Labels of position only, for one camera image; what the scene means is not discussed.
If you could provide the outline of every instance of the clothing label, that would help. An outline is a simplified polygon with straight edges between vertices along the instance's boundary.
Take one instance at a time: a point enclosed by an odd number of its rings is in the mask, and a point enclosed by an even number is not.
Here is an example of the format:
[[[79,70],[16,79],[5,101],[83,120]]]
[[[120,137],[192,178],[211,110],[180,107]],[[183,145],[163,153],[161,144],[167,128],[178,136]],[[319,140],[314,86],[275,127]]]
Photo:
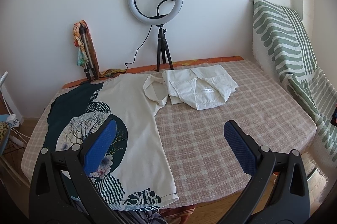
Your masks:
[[[201,92],[214,93],[215,91],[210,88],[204,88],[203,90],[201,90]]]

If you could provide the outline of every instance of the plaid tablecloth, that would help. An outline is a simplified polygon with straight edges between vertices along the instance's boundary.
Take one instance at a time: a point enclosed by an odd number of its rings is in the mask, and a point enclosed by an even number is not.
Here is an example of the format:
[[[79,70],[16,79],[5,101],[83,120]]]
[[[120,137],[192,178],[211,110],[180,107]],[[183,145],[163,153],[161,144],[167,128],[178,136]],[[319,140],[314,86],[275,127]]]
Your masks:
[[[169,100],[156,115],[180,198],[170,208],[223,198],[249,181],[223,136],[226,121],[235,120],[259,145],[275,152],[289,153],[294,148],[304,152],[315,135],[316,125],[309,115],[255,64],[247,60],[219,64],[239,85],[225,105],[198,111],[184,103],[171,105]],[[162,71],[148,73],[161,77]],[[29,180],[48,131],[51,103],[70,90],[55,95],[34,129],[21,163]]]

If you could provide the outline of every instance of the white garment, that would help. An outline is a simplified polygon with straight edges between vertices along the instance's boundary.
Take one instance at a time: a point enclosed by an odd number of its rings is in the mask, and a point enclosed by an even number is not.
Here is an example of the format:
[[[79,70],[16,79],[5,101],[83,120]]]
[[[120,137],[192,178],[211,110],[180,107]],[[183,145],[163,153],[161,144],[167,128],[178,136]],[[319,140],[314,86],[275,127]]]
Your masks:
[[[125,154],[120,165],[108,175],[118,179],[125,191],[120,205],[110,203],[113,209],[132,209],[123,203],[130,195],[137,196],[144,190],[142,197],[153,191],[160,202],[147,205],[144,201],[137,202],[137,209],[164,207],[179,199],[155,121],[167,97],[163,79],[149,74],[122,74],[105,82],[94,100],[106,103],[111,114],[119,117],[127,127]]]
[[[184,102],[197,110],[223,105],[239,86],[219,64],[167,70],[162,77],[173,105]]]

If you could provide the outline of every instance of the ring light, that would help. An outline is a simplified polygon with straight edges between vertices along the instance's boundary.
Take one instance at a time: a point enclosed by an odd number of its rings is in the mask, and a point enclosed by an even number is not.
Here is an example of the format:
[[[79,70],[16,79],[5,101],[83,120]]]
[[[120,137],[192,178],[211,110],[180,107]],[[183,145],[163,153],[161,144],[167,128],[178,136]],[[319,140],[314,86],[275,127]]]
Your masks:
[[[141,22],[149,25],[163,25],[172,20],[180,11],[183,0],[175,0],[173,9],[167,15],[147,17],[138,9],[136,0],[129,0],[129,7],[133,15]]]

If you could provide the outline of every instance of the white wall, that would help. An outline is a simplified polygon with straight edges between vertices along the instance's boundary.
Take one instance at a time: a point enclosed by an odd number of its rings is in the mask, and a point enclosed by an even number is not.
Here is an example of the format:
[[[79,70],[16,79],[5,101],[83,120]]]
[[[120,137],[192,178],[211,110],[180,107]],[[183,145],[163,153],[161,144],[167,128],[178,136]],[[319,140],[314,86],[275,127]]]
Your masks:
[[[337,88],[337,0],[314,0],[311,44],[318,65]]]
[[[159,1],[138,3],[154,15]],[[290,0],[268,1],[290,6]],[[163,5],[163,12],[170,7]],[[133,17],[127,0],[0,0],[0,67],[15,75],[6,86],[24,117],[40,116],[64,83],[84,77],[72,44],[72,26],[82,19],[89,24],[101,71],[124,68],[149,29]],[[185,0],[165,26],[173,61],[252,58],[251,0]],[[134,66],[156,63],[157,39],[154,28]]]

